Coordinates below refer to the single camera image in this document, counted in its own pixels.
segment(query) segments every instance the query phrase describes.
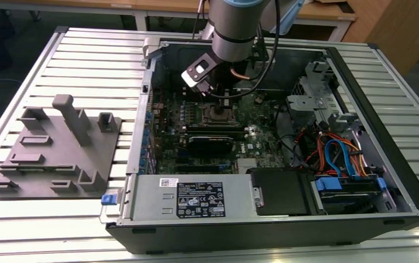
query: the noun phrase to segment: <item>barcode sticker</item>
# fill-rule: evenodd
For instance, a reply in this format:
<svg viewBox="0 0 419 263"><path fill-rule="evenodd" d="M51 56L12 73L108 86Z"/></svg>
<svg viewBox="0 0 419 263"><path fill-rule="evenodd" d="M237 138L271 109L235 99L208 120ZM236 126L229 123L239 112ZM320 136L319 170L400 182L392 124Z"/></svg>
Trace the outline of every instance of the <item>barcode sticker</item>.
<svg viewBox="0 0 419 263"><path fill-rule="evenodd" d="M160 178L159 186L160 187L177 187L179 179L177 178Z"/></svg>

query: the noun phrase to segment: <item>motherboard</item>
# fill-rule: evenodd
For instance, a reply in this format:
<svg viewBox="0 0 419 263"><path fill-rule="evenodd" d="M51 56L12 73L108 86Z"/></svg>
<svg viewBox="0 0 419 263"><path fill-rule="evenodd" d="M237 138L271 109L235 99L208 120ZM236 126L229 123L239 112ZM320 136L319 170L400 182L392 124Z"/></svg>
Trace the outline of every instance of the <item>motherboard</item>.
<svg viewBox="0 0 419 263"><path fill-rule="evenodd" d="M156 173L237 174L244 167L284 167L273 133L279 102L259 92L221 107L195 95L156 92Z"/></svg>

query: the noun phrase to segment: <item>white sticker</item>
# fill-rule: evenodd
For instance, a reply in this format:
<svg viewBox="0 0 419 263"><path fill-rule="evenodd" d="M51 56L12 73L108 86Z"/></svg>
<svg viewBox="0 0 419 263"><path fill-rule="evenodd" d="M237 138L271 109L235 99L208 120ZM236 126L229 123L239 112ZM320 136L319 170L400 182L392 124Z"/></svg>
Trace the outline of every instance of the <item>white sticker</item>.
<svg viewBox="0 0 419 263"><path fill-rule="evenodd" d="M348 18L345 16L340 16L340 17L337 17L337 20L351 20L351 21L353 21L355 18Z"/></svg>
<svg viewBox="0 0 419 263"><path fill-rule="evenodd" d="M125 8L131 8L131 4L111 4L111 7L125 7Z"/></svg>
<svg viewBox="0 0 419 263"><path fill-rule="evenodd" d="M159 186L160 187L177 187L179 179L177 178L160 178Z"/></svg>

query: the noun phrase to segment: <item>aluminum profile table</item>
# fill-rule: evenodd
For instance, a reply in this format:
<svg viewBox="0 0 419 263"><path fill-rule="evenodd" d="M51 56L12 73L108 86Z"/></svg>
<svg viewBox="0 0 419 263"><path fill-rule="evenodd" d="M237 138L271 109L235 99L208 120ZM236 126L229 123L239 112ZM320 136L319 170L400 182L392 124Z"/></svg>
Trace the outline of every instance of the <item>aluminum profile table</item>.
<svg viewBox="0 0 419 263"><path fill-rule="evenodd" d="M108 188L120 188L132 141L143 76L143 40L148 36L188 38L188 34L69 28L56 32L0 118L0 162L23 125L27 106L47 107L59 93L75 97L88 116L111 111L124 120ZM285 44L337 48L373 108L419 178L419 98L383 57L365 44L281 40ZM345 105L348 98L341 92ZM117 206L100 200L0 201L0 262L419 262L419 227L387 233L359 245L132 255L108 235L104 224Z"/></svg>

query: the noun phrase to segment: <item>floor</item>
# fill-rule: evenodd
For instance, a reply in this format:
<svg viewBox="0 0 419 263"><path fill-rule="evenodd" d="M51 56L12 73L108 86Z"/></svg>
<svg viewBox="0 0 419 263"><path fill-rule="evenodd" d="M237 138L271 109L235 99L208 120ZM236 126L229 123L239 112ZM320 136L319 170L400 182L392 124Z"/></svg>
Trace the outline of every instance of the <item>floor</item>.
<svg viewBox="0 0 419 263"><path fill-rule="evenodd" d="M133 19L119 15L71 14L41 12L41 20L33 22L27 11L12 11L9 20L16 31L13 37L4 41L5 48L11 54L12 66L0 71L1 79L24 80L25 75L35 63L44 45L52 35L56 26L89 27L107 29L133 29ZM204 21L200 21L197 29L203 29ZM149 27L153 31L191 32L193 19L172 20L156 18L149 19ZM419 63L412 68L405 80L419 95ZM17 90L17 83L0 81L0 115Z"/></svg>

